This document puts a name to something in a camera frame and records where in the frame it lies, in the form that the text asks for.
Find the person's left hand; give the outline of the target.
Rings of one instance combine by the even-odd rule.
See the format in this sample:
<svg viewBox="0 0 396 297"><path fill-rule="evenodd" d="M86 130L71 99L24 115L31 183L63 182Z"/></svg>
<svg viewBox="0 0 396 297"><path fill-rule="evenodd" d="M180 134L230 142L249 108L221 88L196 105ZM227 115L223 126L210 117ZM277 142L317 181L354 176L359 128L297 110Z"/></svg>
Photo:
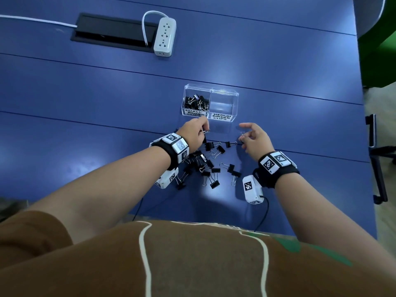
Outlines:
<svg viewBox="0 0 396 297"><path fill-rule="evenodd" d="M187 121L177 132L179 136L181 136L188 144L189 146L189 153L194 153L197 151L204 139L205 135L201 134L198 135L198 123L197 123L198 118L193 118L190 121Z"/></svg>

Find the person's right hand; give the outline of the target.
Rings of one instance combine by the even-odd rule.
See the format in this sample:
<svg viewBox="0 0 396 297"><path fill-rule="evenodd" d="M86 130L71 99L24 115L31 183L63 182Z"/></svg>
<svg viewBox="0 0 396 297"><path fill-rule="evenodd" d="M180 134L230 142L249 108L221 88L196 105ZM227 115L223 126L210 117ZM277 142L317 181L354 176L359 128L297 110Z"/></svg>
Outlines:
<svg viewBox="0 0 396 297"><path fill-rule="evenodd" d="M245 135L249 135L251 138L251 145L249 150L245 150L252 159L259 161L262 156L275 152L272 142L268 134L255 123L240 123L239 127L244 129L250 129Z"/></svg>

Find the person's left forearm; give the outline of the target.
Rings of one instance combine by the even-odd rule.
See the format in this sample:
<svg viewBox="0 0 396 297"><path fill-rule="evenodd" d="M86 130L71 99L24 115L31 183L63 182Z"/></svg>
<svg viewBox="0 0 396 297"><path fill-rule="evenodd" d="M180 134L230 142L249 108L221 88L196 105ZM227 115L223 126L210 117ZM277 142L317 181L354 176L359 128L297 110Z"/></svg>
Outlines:
<svg viewBox="0 0 396 297"><path fill-rule="evenodd" d="M152 146L77 178L26 211L54 216L77 244L114 227L170 164L168 153Z"/></svg>

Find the person's right forearm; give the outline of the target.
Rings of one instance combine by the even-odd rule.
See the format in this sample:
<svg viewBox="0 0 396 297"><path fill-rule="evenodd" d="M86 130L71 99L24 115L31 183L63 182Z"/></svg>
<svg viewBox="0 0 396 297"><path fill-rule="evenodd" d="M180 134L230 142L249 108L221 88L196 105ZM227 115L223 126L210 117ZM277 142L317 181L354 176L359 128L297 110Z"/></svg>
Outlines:
<svg viewBox="0 0 396 297"><path fill-rule="evenodd" d="M275 192L300 241L333 250L396 280L396 259L301 175L282 175Z"/></svg>

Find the heap of small binder clips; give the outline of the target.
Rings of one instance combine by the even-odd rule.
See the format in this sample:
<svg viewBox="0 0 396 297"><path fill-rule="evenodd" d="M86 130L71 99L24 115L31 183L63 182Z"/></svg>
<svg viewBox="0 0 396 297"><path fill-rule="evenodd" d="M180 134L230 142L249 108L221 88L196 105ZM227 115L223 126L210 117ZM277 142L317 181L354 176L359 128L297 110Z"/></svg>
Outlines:
<svg viewBox="0 0 396 297"><path fill-rule="evenodd" d="M209 105L210 99L207 99L202 95L194 94L190 97L185 97L182 108L208 112L210 107Z"/></svg>

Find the clear two-compartment plastic box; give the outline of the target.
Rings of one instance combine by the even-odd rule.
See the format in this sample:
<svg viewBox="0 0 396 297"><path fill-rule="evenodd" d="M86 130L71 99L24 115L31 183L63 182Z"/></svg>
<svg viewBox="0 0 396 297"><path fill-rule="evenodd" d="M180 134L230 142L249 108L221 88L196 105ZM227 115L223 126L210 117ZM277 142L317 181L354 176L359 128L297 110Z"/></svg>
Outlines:
<svg viewBox="0 0 396 297"><path fill-rule="evenodd" d="M182 108L185 97L194 94L210 99L208 112ZM208 119L216 121L232 122L238 113L238 98L239 93L232 89L217 89L205 85L187 84L184 86L181 112L184 116L194 118L206 116Z"/></svg>

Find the black left wristband white markers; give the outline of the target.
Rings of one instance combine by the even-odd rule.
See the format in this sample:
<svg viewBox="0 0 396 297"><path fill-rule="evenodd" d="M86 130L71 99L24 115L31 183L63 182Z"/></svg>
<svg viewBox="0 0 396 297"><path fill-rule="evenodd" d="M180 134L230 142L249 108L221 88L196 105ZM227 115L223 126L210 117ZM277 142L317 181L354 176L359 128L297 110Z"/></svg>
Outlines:
<svg viewBox="0 0 396 297"><path fill-rule="evenodd" d="M149 147L158 146L163 149L171 159L171 164L168 171L178 168L179 164L189 156L189 145L186 140L176 134L167 134L149 144Z"/></svg>

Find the black wristband white markers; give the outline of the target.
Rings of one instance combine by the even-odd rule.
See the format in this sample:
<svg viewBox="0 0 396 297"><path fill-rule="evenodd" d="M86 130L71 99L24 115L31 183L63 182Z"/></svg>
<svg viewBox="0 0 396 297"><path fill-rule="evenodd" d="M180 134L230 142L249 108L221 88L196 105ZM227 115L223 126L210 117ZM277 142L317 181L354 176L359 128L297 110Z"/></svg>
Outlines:
<svg viewBox="0 0 396 297"><path fill-rule="evenodd" d="M149 144L149 147L158 146L163 149L171 159L171 164L168 171L178 168L179 164L189 156L189 145L186 140L176 134L167 134Z"/></svg>
<svg viewBox="0 0 396 297"><path fill-rule="evenodd" d="M252 174L262 187L274 189L278 179L290 173L300 174L297 165L283 152L274 151L259 158Z"/></svg>

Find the black right wristband white markers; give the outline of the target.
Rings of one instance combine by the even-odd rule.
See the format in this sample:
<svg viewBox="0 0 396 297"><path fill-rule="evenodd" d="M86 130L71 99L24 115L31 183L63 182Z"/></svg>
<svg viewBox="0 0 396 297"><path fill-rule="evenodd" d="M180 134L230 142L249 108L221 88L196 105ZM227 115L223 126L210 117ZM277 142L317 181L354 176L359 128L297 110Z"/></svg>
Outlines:
<svg viewBox="0 0 396 297"><path fill-rule="evenodd" d="M262 187L274 189L278 179L290 173L300 174L297 165L283 152L274 151L259 158L252 174Z"/></svg>

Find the pile of black binder clips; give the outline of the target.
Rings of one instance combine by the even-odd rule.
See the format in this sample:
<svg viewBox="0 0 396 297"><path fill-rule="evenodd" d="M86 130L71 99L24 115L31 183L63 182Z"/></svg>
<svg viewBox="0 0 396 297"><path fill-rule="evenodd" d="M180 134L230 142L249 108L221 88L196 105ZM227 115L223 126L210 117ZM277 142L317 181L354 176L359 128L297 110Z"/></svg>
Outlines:
<svg viewBox="0 0 396 297"><path fill-rule="evenodd" d="M231 185L235 186L236 181L241 178L242 173L235 169L234 164L215 164L214 160L225 153L226 149L232 146L237 146L238 142L213 142L204 139L203 147L188 156L182 167L182 175L176 176L176 189L182 190L186 187L186 178L197 172L202 177L202 186L207 186L207 181L210 182L212 189L220 185L219 174L221 169L226 169L227 173L232 175Z"/></svg>

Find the white power strip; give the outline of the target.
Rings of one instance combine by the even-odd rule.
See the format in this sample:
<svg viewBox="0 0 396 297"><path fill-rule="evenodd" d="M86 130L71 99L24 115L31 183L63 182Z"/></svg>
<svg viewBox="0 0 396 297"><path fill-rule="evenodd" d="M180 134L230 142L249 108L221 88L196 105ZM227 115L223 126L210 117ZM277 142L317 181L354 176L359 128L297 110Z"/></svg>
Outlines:
<svg viewBox="0 0 396 297"><path fill-rule="evenodd" d="M156 56L170 57L176 36L176 20L163 17L159 21L153 50Z"/></svg>

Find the brown shirt with white lines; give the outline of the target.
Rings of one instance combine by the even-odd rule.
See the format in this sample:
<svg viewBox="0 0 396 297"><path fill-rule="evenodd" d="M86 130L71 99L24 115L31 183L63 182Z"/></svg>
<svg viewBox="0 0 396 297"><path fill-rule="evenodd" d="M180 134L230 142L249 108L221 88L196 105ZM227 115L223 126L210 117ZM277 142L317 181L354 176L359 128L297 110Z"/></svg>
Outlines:
<svg viewBox="0 0 396 297"><path fill-rule="evenodd" d="M0 223L0 297L396 297L315 245L215 223L135 221L73 244L53 216Z"/></svg>

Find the black chair base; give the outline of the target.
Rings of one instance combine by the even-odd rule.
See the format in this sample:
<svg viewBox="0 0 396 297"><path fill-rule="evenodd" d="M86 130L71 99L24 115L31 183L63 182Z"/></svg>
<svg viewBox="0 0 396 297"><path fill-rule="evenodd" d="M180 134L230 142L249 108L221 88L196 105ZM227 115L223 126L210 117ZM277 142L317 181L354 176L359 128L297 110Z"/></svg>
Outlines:
<svg viewBox="0 0 396 297"><path fill-rule="evenodd" d="M369 157L379 193L373 195L373 199L374 204L380 205L388 202L388 195L379 158L390 158L392 164L396 166L396 146L377 147L377 119L375 114L366 116L365 124L369 126Z"/></svg>

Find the green chair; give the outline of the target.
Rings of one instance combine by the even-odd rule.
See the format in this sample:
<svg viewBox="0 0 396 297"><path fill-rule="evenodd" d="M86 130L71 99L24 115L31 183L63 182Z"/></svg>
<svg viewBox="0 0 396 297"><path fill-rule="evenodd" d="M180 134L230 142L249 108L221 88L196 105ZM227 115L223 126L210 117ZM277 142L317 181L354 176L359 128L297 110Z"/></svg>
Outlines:
<svg viewBox="0 0 396 297"><path fill-rule="evenodd" d="M353 0L362 85L396 82L396 0Z"/></svg>

